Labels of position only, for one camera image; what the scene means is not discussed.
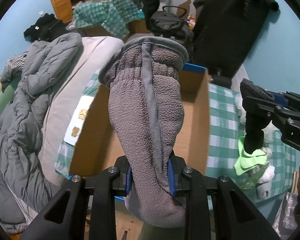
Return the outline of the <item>black sock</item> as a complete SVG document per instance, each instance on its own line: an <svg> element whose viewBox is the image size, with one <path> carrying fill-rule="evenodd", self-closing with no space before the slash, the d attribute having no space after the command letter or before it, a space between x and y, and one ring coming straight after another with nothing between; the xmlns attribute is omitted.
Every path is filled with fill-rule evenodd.
<svg viewBox="0 0 300 240"><path fill-rule="evenodd" d="M240 91L243 101L245 101L247 96L271 102L274 101L273 94L260 86L254 85L252 81L246 78L240 83ZM269 125L270 120L262 118L256 112L246 110L244 106L243 108L246 111L244 150L245 152L252 154L255 150L263 147L264 131L262 131L262 129Z"/></svg>

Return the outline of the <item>lime green microfibre cloth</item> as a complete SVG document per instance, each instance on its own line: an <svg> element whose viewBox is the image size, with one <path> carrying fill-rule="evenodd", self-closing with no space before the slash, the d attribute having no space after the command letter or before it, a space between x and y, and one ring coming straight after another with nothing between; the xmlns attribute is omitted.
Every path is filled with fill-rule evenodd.
<svg viewBox="0 0 300 240"><path fill-rule="evenodd" d="M252 170L257 165L264 165L267 162L267 154L261 149L255 150L252 154L244 150L245 137L239 137L238 140L238 158L234 164L234 169L237 176Z"/></svg>

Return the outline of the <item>green glittery scrub cloth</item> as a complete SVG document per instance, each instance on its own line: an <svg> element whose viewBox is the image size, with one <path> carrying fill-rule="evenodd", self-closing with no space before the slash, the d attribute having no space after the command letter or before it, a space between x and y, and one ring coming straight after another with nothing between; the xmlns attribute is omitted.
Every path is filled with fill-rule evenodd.
<svg viewBox="0 0 300 240"><path fill-rule="evenodd" d="M269 165L270 162L266 161L265 164L259 165L257 168L253 168L253 174L239 188L245 191L254 187L257 184L258 180L264 175Z"/></svg>

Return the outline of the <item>white plastic bag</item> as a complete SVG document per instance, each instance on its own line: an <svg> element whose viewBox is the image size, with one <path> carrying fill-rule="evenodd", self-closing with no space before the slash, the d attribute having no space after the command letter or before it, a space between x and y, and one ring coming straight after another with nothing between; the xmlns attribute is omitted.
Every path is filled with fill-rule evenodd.
<svg viewBox="0 0 300 240"><path fill-rule="evenodd" d="M257 198L260 200L266 199L271 191L271 181L275 176L275 167L269 165L264 174L257 181Z"/></svg>

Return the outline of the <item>grey fleece mitt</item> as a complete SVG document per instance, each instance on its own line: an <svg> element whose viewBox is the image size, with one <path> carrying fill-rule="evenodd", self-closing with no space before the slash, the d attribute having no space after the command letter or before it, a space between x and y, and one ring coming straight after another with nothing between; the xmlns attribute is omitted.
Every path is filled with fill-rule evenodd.
<svg viewBox="0 0 300 240"><path fill-rule="evenodd" d="M171 195L167 168L184 121L179 72L187 59L177 42L139 37L124 44L98 77L109 89L109 120L132 169L126 208L161 228L185 223L185 203Z"/></svg>

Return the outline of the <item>white mesh bath pouf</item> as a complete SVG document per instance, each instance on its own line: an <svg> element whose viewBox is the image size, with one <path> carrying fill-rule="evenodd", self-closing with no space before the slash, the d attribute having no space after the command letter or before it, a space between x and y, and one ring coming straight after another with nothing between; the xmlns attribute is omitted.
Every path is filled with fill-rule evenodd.
<svg viewBox="0 0 300 240"><path fill-rule="evenodd" d="M241 94L237 94L235 96L235 106L237 108L236 112L237 115L239 116L239 122L240 124L243 125L243 131L244 131L244 135L246 135L246 130L245 130L245 122L246 122L246 111L244 110L243 106L242 106L242 96ZM274 132L278 131L279 129L276 128L272 121L269 123L269 125L262 129L262 131L264 132L264 142L265 143L270 143L274 141Z"/></svg>

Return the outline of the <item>blue cardboard box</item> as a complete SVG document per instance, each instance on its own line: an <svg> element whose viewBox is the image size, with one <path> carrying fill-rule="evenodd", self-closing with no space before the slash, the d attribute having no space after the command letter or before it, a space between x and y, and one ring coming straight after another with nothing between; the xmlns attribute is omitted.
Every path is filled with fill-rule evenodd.
<svg viewBox="0 0 300 240"><path fill-rule="evenodd" d="M187 63L179 73L179 83L185 114L174 153L184 158L188 166L204 173L210 136L209 74L206 68ZM70 175L97 175L113 166L117 157L124 154L109 121L108 98L109 89L101 85L90 108L85 111L83 127L71 131L77 142Z"/></svg>

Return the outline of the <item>green checkered tablecloth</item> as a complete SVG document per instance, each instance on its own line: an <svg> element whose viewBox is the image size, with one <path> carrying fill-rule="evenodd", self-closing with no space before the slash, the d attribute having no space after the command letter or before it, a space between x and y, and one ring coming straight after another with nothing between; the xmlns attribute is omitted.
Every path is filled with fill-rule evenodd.
<svg viewBox="0 0 300 240"><path fill-rule="evenodd" d="M69 168L77 142L76 136L70 135L70 128L83 127L85 117L83 117L83 120L79 118L79 121L74 121L75 114L79 113L79 107L91 105L92 97L96 95L101 86L98 80L99 72L100 70L92 75L87 87L83 90L58 149L55 171L65 178L70 178ZM210 137L206 175L213 178L227 175L238 186L241 186L252 174L253 169L241 176L237 176L234 169L234 164L238 158L238 140L239 137L244 137L243 125L239 122L235 106L235 96L239 93L212 84L209 84L208 88ZM265 153L272 152L272 155L268 157L268 161L275 167L275 176L271 181L271 191L266 199L290 191L295 185L296 150L284 144L280 138L281 133L279 130L275 131L274 141L264 142L264 148L262 148ZM243 192L253 203L262 202L264 199L257 198L256 190L257 185Z"/></svg>

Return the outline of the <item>grey puffer duvet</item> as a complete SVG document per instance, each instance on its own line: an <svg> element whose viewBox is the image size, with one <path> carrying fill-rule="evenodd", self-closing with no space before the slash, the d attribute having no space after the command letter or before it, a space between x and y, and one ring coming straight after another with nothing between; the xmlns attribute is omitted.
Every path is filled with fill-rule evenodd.
<svg viewBox="0 0 300 240"><path fill-rule="evenodd" d="M45 178L38 158L42 128L53 97L81 51L78 33L34 42L13 100L0 115L0 226L6 233L22 232L29 224L19 200L39 212L59 191Z"/></svg>

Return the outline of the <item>beige bed mattress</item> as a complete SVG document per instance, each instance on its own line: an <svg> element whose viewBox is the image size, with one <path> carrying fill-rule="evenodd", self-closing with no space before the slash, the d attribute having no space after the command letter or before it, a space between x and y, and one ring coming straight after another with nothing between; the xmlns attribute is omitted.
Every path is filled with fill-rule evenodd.
<svg viewBox="0 0 300 240"><path fill-rule="evenodd" d="M55 161L83 90L87 87L92 75L105 66L122 46L122 40L110 36L82 38L82 47L74 57L61 87L53 97L43 123L43 145L38 158L43 175L56 186L62 186L67 181L63 175L55 171Z"/></svg>

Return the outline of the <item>black office chair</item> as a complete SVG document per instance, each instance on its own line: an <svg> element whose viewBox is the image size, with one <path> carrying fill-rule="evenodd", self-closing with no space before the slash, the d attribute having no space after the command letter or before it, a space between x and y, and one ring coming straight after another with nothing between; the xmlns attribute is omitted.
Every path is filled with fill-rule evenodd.
<svg viewBox="0 0 300 240"><path fill-rule="evenodd" d="M181 41L181 44L187 50L189 56L193 53L193 31L190 29L188 22L183 18L187 10L177 7L182 10L181 15L167 12L167 6L163 6L159 11L159 0L141 0L142 11L145 15L146 27L155 36L164 38L175 38Z"/></svg>

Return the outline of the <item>green pillow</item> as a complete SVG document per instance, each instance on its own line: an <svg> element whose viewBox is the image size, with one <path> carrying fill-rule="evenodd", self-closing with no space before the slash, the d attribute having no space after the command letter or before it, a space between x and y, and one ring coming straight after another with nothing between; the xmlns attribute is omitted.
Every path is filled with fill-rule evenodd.
<svg viewBox="0 0 300 240"><path fill-rule="evenodd" d="M17 88L17 85L20 81L20 77L15 77L11 83L5 88L4 92L2 92L2 84L0 82L0 115L4 108L13 101L14 92Z"/></svg>

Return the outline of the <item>checkered cloth on boxes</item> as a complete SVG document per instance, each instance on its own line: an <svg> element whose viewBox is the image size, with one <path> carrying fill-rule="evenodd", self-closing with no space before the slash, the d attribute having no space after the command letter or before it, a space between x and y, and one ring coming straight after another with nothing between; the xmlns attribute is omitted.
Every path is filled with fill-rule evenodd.
<svg viewBox="0 0 300 240"><path fill-rule="evenodd" d="M89 1L73 10L76 28L100 26L119 39L129 34L127 24L138 19L138 7L131 0Z"/></svg>

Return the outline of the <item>black clothes pile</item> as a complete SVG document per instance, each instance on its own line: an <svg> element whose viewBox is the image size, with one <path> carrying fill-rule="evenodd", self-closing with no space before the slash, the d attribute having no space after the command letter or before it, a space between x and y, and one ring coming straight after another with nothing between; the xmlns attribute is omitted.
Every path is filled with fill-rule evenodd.
<svg viewBox="0 0 300 240"><path fill-rule="evenodd" d="M57 37L68 33L65 24L55 18L54 14L45 13L40 16L34 25L31 25L24 31L25 40L34 41L47 41L52 42Z"/></svg>

